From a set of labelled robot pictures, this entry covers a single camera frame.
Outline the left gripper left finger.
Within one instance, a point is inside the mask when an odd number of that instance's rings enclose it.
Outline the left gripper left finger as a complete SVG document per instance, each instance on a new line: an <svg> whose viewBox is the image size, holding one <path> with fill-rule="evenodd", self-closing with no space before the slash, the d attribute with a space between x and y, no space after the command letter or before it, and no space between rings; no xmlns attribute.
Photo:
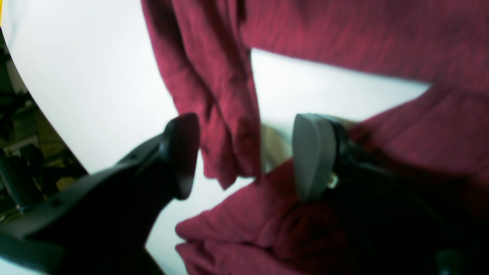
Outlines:
<svg viewBox="0 0 489 275"><path fill-rule="evenodd" d="M1 257L49 275L162 275L145 245L160 212L189 197L197 115L171 120L115 166L1 223Z"/></svg>

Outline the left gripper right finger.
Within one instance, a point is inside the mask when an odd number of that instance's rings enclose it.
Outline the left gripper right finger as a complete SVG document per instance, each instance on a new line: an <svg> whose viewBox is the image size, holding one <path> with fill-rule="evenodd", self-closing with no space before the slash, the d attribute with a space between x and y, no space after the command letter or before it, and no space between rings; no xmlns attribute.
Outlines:
<svg viewBox="0 0 489 275"><path fill-rule="evenodd" d="M297 114L292 155L299 199L331 205L363 274L488 274L484 227L408 190L334 117Z"/></svg>

